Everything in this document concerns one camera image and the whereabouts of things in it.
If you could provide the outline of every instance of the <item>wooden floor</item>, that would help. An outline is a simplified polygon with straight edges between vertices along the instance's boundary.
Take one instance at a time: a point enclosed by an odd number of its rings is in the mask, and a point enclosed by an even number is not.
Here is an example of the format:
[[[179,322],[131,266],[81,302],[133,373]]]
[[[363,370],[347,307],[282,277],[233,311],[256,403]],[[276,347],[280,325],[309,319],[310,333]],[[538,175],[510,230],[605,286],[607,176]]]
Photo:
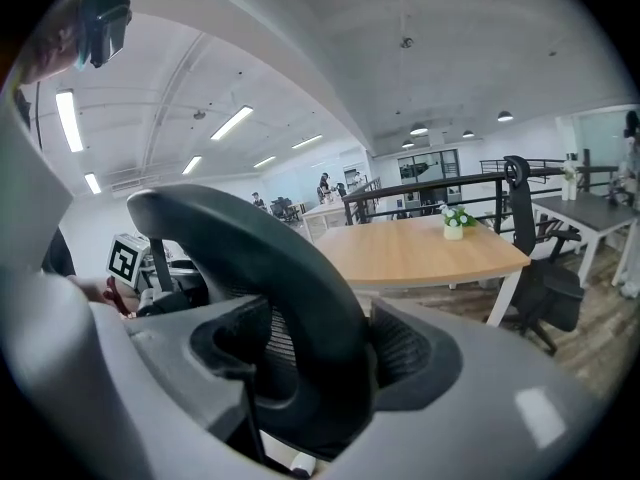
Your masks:
[[[639,302],[622,298],[611,286],[619,259],[618,252],[601,245],[591,268],[575,331],[565,333],[543,324],[558,346],[554,359],[602,399],[615,393],[640,344]],[[560,258],[558,263],[577,272],[581,261],[582,255],[571,253]],[[357,293],[365,311],[375,295]],[[423,306],[478,321],[489,316],[497,295],[497,286],[484,289],[478,283],[458,285],[456,290],[444,286],[384,292],[388,298],[410,299]],[[546,350],[546,345],[532,332],[527,333],[526,339],[541,351]]]

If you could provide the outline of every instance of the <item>chair armrest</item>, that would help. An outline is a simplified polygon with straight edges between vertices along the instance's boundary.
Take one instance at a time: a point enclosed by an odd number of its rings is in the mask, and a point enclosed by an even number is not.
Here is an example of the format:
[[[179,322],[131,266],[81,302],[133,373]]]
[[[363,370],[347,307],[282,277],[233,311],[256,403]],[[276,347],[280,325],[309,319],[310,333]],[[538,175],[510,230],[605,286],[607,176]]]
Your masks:
[[[544,276],[543,283],[547,289],[560,295],[565,295],[576,300],[584,299],[584,289],[580,288],[577,284],[558,281],[555,277],[550,276]]]
[[[579,242],[580,240],[582,240],[582,237],[580,236],[580,234],[574,233],[573,231],[563,231],[560,229],[552,229],[551,231],[549,231],[548,234],[550,237],[555,236],[556,238],[561,238],[562,240],[567,240],[570,242]]]

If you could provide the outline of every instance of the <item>cable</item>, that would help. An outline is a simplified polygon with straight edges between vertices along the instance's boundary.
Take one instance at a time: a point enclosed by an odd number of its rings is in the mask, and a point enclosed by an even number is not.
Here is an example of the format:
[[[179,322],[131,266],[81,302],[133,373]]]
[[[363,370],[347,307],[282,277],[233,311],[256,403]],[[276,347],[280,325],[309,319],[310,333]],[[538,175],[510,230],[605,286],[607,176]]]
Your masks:
[[[36,85],[36,132],[38,134],[38,146],[42,151],[42,137],[40,136],[40,82]]]

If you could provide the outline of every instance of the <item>flower pot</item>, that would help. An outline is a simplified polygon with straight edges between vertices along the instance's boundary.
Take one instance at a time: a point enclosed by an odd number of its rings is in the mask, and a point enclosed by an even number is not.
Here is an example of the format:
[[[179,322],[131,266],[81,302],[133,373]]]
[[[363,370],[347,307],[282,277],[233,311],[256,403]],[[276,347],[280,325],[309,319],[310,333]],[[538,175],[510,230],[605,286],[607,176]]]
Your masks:
[[[569,182],[567,180],[562,180],[562,200],[569,200]]]
[[[452,227],[444,225],[444,237],[447,240],[462,240],[464,236],[464,232],[462,231],[464,228],[462,226]]]

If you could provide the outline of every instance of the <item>white pot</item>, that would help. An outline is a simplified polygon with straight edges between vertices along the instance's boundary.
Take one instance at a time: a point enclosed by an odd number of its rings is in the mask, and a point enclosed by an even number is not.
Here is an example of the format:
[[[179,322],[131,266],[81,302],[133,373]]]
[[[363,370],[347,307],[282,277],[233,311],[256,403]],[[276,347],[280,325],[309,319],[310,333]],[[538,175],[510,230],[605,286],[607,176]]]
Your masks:
[[[565,179],[562,180],[562,200],[569,200],[569,182]]]
[[[462,226],[451,227],[444,225],[444,237],[447,240],[462,240],[464,236],[464,232],[462,231],[464,228]]]

